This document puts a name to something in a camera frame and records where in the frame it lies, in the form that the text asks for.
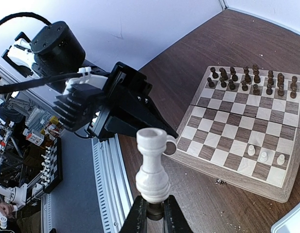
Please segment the white chess piece handed over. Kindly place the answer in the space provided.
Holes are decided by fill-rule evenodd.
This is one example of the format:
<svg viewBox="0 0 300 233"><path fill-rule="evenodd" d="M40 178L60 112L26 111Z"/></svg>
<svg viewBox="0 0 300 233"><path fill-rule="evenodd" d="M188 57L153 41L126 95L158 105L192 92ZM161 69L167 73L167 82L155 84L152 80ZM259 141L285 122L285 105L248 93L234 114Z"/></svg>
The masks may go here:
<svg viewBox="0 0 300 233"><path fill-rule="evenodd" d="M166 137L166 149L164 151L165 155L172 155L176 152L177 146L176 146L176 139L171 136L167 135Z"/></svg>

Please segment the white chess rook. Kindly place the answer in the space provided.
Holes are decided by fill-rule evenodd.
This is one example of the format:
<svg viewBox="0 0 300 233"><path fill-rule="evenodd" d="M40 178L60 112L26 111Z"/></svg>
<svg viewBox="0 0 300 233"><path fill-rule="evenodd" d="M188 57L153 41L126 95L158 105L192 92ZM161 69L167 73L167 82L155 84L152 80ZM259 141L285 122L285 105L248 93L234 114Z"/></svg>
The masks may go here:
<svg viewBox="0 0 300 233"><path fill-rule="evenodd" d="M136 174L136 188L148 203L161 203L170 191L169 178L161 164L167 133L162 129L144 128L137 132L136 140L143 159Z"/></svg>

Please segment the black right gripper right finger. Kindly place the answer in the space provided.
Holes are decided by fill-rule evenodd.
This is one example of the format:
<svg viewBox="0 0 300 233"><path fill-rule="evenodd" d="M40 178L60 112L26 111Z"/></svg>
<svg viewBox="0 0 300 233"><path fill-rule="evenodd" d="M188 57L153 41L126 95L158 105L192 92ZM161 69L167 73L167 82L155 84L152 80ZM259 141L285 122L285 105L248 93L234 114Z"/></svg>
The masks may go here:
<svg viewBox="0 0 300 233"><path fill-rule="evenodd" d="M193 233L176 198L170 195L164 201L164 233Z"/></svg>

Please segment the white chess pawn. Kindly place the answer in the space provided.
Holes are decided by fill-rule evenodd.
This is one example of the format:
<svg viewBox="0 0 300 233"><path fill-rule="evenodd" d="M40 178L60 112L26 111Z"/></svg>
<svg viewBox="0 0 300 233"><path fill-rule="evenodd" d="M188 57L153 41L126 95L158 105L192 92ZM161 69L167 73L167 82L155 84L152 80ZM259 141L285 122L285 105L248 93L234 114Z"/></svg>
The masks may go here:
<svg viewBox="0 0 300 233"><path fill-rule="evenodd" d="M266 151L262 151L260 154L259 162L266 163L268 161L268 153Z"/></svg>
<svg viewBox="0 0 300 233"><path fill-rule="evenodd" d="M277 164L278 165L283 165L285 163L285 155L284 154L280 154L277 158Z"/></svg>
<svg viewBox="0 0 300 233"><path fill-rule="evenodd" d="M253 145L249 145L247 149L247 154L249 156L254 156L256 153L255 147Z"/></svg>

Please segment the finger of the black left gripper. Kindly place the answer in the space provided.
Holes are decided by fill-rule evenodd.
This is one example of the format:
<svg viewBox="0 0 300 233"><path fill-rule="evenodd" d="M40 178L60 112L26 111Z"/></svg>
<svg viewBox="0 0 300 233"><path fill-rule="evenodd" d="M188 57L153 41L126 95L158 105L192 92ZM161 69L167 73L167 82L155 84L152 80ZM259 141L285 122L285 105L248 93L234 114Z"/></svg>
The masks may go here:
<svg viewBox="0 0 300 233"><path fill-rule="evenodd" d="M178 133L163 118L160 111L150 97L137 97L141 105L140 120L149 127L160 128L167 132L168 135L178 138Z"/></svg>

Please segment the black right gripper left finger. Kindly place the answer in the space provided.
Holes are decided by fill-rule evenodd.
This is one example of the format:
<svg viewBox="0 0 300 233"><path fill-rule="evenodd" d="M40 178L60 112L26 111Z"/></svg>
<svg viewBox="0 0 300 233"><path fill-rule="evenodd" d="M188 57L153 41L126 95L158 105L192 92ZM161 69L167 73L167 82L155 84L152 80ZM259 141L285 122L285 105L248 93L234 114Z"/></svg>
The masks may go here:
<svg viewBox="0 0 300 233"><path fill-rule="evenodd" d="M147 232L147 201L137 196L124 221L120 233L146 233Z"/></svg>

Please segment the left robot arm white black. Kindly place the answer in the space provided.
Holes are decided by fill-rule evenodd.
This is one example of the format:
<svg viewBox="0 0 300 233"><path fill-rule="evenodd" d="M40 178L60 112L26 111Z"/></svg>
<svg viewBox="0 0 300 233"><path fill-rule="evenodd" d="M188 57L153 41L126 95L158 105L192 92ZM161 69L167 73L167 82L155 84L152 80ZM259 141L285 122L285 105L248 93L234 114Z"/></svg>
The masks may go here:
<svg viewBox="0 0 300 233"><path fill-rule="evenodd" d="M122 62L106 72L85 56L63 21L46 25L32 40L20 34L3 57L35 78L0 87L0 94L49 85L59 92L52 109L63 127L70 132L86 127L100 141L115 134L134 137L143 128L178 136L149 97L152 85L145 75Z"/></svg>

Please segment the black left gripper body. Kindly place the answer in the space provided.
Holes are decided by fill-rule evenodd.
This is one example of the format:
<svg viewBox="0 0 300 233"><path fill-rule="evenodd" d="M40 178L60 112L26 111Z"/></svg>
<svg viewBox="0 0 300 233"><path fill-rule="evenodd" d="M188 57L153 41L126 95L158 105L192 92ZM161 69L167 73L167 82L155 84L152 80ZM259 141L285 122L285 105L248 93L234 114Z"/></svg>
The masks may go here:
<svg viewBox="0 0 300 233"><path fill-rule="evenodd" d="M106 100L98 108L88 133L100 141L115 134L135 137L143 128L162 128L158 111L149 97L152 85L147 77L132 67L117 62L109 74L104 91Z"/></svg>

